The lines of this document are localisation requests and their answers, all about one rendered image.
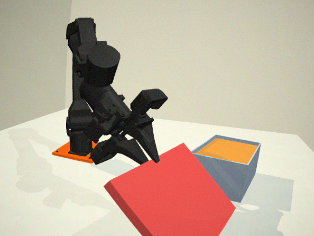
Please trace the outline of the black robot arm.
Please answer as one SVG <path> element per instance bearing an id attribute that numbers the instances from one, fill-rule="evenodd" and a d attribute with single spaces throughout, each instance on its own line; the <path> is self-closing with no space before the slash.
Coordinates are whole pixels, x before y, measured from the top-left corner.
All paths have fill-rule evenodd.
<path id="1" fill-rule="evenodd" d="M 114 90 L 111 84 L 121 55 L 107 41 L 97 41 L 96 24 L 91 17 L 80 17 L 69 23 L 66 39 L 73 54 L 72 103 L 66 119 L 68 153 L 87 156 L 93 150 L 93 142 L 98 143 L 117 117 L 125 116 L 118 105 L 106 98 L 96 110 L 90 109 L 101 94 Z"/>

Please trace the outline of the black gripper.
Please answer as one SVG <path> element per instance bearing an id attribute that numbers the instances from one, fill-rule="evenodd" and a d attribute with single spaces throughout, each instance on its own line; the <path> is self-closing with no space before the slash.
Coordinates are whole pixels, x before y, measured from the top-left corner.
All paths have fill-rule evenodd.
<path id="1" fill-rule="evenodd" d="M 118 105 L 125 113 L 125 116 L 115 119 L 112 127 L 105 133 L 105 135 L 111 134 L 112 136 L 105 141 L 97 143 L 90 152 L 90 158 L 94 164 L 97 165 L 110 160 L 118 153 L 136 161 L 140 165 L 144 164 L 149 160 L 141 147 L 155 163 L 158 163 L 160 158 L 152 126 L 154 118 L 150 118 L 147 115 L 147 111 L 150 108 L 159 109 L 168 99 L 166 94 L 158 88 L 141 90 L 130 103 L 131 111 L 123 101 L 125 96 L 118 95 L 115 90 L 109 90 L 94 101 L 91 109 L 96 110 L 96 106 L 103 98 Z M 132 139 L 128 140 L 125 137 L 126 135 L 131 136 Z"/>

